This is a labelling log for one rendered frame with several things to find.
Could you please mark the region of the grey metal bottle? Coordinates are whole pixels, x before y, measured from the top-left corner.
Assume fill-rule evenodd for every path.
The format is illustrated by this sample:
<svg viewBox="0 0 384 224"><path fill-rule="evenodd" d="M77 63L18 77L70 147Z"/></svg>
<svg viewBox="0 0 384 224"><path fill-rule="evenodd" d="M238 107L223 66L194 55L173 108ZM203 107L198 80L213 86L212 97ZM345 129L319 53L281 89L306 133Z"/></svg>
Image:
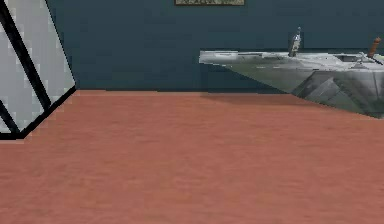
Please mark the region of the grey metal bottle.
<svg viewBox="0 0 384 224"><path fill-rule="evenodd" d="M289 54L288 54L289 57L295 57L296 56L296 54L300 48L300 44L301 44L301 28L298 27L296 34L292 38L292 44L291 44L291 47L289 49Z"/></svg>

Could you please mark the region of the grey metal counter cabinet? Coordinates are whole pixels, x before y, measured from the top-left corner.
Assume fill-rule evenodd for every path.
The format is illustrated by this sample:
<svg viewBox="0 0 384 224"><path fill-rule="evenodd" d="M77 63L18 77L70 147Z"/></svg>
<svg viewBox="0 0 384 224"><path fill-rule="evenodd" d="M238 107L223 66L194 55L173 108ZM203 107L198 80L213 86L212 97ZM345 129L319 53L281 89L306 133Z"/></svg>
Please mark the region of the grey metal counter cabinet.
<svg viewBox="0 0 384 224"><path fill-rule="evenodd" d="M199 62L222 66L307 101L384 119L380 54L202 51Z"/></svg>

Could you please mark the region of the grey door with black bars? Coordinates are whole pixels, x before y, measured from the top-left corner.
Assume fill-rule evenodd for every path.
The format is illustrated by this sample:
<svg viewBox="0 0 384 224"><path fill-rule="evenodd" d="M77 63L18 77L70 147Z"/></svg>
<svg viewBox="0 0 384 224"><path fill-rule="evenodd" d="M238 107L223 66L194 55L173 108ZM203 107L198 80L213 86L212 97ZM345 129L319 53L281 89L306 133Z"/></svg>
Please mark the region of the grey door with black bars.
<svg viewBox="0 0 384 224"><path fill-rule="evenodd" d="M25 138L75 90L47 0L0 0L0 140Z"/></svg>

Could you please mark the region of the brown pepper mill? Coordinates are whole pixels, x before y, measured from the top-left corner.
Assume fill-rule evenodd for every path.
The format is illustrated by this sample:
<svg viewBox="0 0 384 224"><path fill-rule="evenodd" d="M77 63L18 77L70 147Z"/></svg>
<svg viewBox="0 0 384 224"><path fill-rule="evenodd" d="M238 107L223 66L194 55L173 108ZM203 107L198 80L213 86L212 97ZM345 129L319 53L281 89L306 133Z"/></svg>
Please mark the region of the brown pepper mill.
<svg viewBox="0 0 384 224"><path fill-rule="evenodd" d="M381 42L381 38L380 37L376 37L372 43L372 46L367 54L367 56L369 58L373 58L373 56L375 55L376 53L376 50L377 50L377 47L379 45L379 43Z"/></svg>

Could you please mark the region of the framed wall picture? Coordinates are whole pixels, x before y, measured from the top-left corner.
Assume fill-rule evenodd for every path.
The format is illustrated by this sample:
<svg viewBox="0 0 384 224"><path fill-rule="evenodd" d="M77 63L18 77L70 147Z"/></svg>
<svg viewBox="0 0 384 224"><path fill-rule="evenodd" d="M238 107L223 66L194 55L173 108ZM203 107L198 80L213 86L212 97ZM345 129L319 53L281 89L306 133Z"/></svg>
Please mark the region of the framed wall picture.
<svg viewBox="0 0 384 224"><path fill-rule="evenodd" d="M174 0L174 2L176 5L245 5L245 0Z"/></svg>

